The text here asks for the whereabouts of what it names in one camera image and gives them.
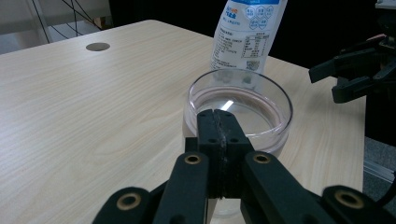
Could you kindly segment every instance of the black equipment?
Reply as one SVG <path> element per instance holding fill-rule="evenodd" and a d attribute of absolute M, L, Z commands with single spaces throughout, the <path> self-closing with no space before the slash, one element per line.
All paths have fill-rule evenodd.
<path fill-rule="evenodd" d="M 246 223 L 396 223 L 352 188 L 328 187 L 321 197 L 304 189 L 276 157 L 253 149 L 229 112 L 203 111 L 197 125 L 167 181 L 115 192 L 93 223 L 208 223 L 222 198 L 241 199 Z"/>
<path fill-rule="evenodd" d="M 326 77 L 337 78 L 337 85 L 332 88 L 335 103 L 385 92 L 396 104 L 396 14 L 382 14 L 378 24 L 384 36 L 341 49 L 339 55 L 309 70 L 312 83 Z"/>

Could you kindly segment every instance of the black cable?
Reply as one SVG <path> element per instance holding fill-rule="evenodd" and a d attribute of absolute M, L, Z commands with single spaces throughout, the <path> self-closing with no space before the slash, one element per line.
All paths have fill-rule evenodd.
<path fill-rule="evenodd" d="M 62 0 L 65 4 L 67 4 L 68 7 L 72 8 L 72 6 L 70 6 L 68 3 L 66 3 L 64 0 Z M 96 25 L 93 21 L 90 21 L 88 18 L 86 18 L 84 15 L 82 15 L 81 13 L 79 13 L 77 10 L 76 13 L 81 16 L 82 18 L 84 18 L 86 21 L 89 21 L 92 25 L 94 25 L 96 28 L 98 28 L 100 31 L 102 31 L 102 28 L 100 28 L 98 25 Z"/>
<path fill-rule="evenodd" d="M 382 196 L 382 198 L 380 198 L 378 201 L 376 201 L 376 204 L 378 204 L 378 206 L 380 207 L 392 201 L 392 199 L 396 196 L 396 171 L 393 172 L 393 175 L 395 176 L 395 178 L 393 179 L 393 183 L 390 185 L 387 193 Z"/>
<path fill-rule="evenodd" d="M 43 28 L 44 35 L 46 35 L 47 41 L 50 43 L 49 37 L 47 36 L 46 29 L 44 28 L 43 21 L 41 20 L 40 15 L 38 14 L 37 7 L 35 6 L 35 13 L 37 13 L 37 17 L 40 20 L 41 28 Z"/>
<path fill-rule="evenodd" d="M 75 0 L 77 5 L 79 6 L 79 8 L 81 8 L 81 10 L 84 12 L 84 14 L 90 18 L 91 21 L 93 21 L 93 19 L 88 15 L 88 13 L 84 10 L 84 8 L 82 8 L 82 6 L 79 4 L 79 2 L 77 0 Z"/>
<path fill-rule="evenodd" d="M 70 2 L 72 3 L 73 13 L 74 13 L 74 15 L 75 15 L 76 36 L 78 36 L 76 10 L 74 9 L 73 0 L 70 0 Z"/>
<path fill-rule="evenodd" d="M 55 27 L 51 26 L 52 29 L 54 29 L 56 32 L 58 32 L 58 34 L 60 34 L 61 36 L 63 36 L 64 38 L 68 39 L 67 36 L 63 35 L 61 32 L 59 32 Z"/>
<path fill-rule="evenodd" d="M 70 27 L 70 29 L 72 29 L 72 30 L 74 30 L 74 31 L 76 31 L 71 25 L 69 25 L 69 23 L 67 23 L 66 24 L 68 27 Z"/>

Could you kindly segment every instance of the bottle label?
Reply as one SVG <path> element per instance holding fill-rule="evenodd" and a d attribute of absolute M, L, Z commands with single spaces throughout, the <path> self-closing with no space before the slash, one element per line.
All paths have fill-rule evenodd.
<path fill-rule="evenodd" d="M 211 68 L 261 73 L 276 20 L 280 20 L 279 5 L 279 0 L 229 0 L 215 32 Z"/>

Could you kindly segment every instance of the table surface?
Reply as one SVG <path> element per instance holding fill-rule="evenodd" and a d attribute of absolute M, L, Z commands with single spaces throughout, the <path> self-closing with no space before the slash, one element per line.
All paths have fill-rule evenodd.
<path fill-rule="evenodd" d="M 0 55 L 1 222 L 91 223 L 117 190 L 167 180 L 184 151 L 187 89 L 209 71 L 212 41 L 142 21 Z M 361 190 L 365 98 L 337 105 L 335 78 L 312 84 L 306 68 L 272 57 L 264 74 L 294 106 L 279 160 L 318 195 Z"/>

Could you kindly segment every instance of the mounting hole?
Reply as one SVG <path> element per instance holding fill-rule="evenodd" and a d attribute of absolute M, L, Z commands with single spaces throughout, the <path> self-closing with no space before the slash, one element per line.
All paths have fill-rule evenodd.
<path fill-rule="evenodd" d="M 122 210 L 130 210 L 136 208 L 141 202 L 140 195 L 136 193 L 127 193 L 119 197 L 117 200 L 117 207 Z"/>
<path fill-rule="evenodd" d="M 361 209 L 364 207 L 363 200 L 353 192 L 339 189 L 334 194 L 335 199 L 344 206 Z"/>
<path fill-rule="evenodd" d="M 253 160 L 258 163 L 268 163 L 268 162 L 270 162 L 271 159 L 265 155 L 256 154 L 256 155 L 254 155 Z"/>
<path fill-rule="evenodd" d="M 102 51 L 105 49 L 109 49 L 110 45 L 107 43 L 93 43 L 90 45 L 87 45 L 86 49 L 90 51 Z"/>
<path fill-rule="evenodd" d="M 184 158 L 184 162 L 194 165 L 194 164 L 200 163 L 201 158 L 197 155 L 190 155 L 190 156 Z"/>

